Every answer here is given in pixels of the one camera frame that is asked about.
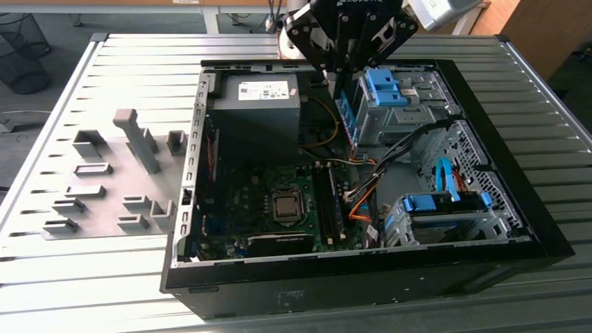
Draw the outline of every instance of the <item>black trash can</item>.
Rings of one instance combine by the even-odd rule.
[[[41,91],[49,84],[49,76],[22,36],[9,42],[0,34],[0,81],[21,95]]]
[[[0,35],[13,45],[14,49],[20,48],[24,38],[37,58],[46,55],[50,51],[44,32],[38,28],[32,14],[0,13]]]

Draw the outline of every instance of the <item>gray metal table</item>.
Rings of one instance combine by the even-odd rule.
[[[42,219],[21,213],[58,196],[58,174],[41,169],[58,165],[50,155],[72,153],[60,146],[74,133],[72,124],[96,126],[108,120],[105,109],[132,105],[152,133],[188,128],[200,60],[274,57],[274,39],[257,35],[112,35],[90,42],[0,207],[2,332],[589,331],[590,137],[512,45],[492,37],[417,36],[396,57],[456,61],[576,250],[556,266],[461,298],[204,324],[158,293],[164,235],[41,239]],[[46,192],[32,194],[33,188]]]

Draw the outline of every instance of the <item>metal case frame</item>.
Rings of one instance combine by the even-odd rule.
[[[573,255],[454,63],[450,60],[389,60],[384,63],[418,64],[433,65],[440,72],[485,152],[489,165],[484,168],[497,175],[533,240],[389,253],[376,249],[368,255],[348,257],[181,267],[172,262],[174,233],[180,232],[176,226],[168,235],[161,292],[172,293],[201,318],[377,305],[474,293],[513,275],[549,266]],[[216,71],[244,74],[313,70],[304,61],[293,60],[208,61],[202,62],[202,67],[208,70],[201,77]],[[197,91],[196,126],[201,126],[204,120],[205,98],[206,92]],[[190,148],[189,142],[188,154],[194,150],[198,152],[198,147]],[[190,177],[182,175],[184,189],[190,185]],[[193,199],[186,199],[190,201],[185,209],[190,211]]]

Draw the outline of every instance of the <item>black front bezel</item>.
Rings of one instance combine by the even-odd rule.
[[[201,66],[212,68],[208,72],[213,73],[218,70],[225,73],[229,71],[252,72],[252,65],[264,65],[265,71],[261,73],[265,73],[273,72],[274,66],[282,66],[285,69],[309,64],[302,60],[210,60],[201,62]],[[464,118],[481,144],[493,172],[497,174],[509,195],[509,200],[521,220],[528,225],[533,241],[458,248],[433,247],[426,250],[348,257],[170,268],[173,237],[169,234],[161,281],[162,291],[213,284],[289,280],[476,262],[516,263],[532,260],[537,262],[537,265],[548,266],[574,254],[454,62],[450,60],[386,60],[382,65],[433,65],[440,72],[452,96],[464,111]]]

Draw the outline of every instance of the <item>blue latch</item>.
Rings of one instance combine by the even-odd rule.
[[[493,207],[493,199],[490,198],[490,195],[488,192],[481,192],[481,200],[482,200],[482,203],[485,204],[486,208]]]
[[[412,206],[410,201],[409,201],[408,198],[404,198],[402,206],[405,207],[405,212],[412,212],[413,211],[413,206]]]
[[[376,97],[377,106],[406,106],[406,98],[400,95],[398,80],[388,69],[368,69],[366,82]]]
[[[430,195],[410,196],[409,197],[414,211],[436,210],[436,203]]]
[[[442,184],[442,170],[445,179],[445,189]],[[456,192],[454,177],[452,175],[452,163],[445,157],[437,159],[436,164],[436,191],[446,191],[452,196],[452,201],[460,201],[458,193]]]

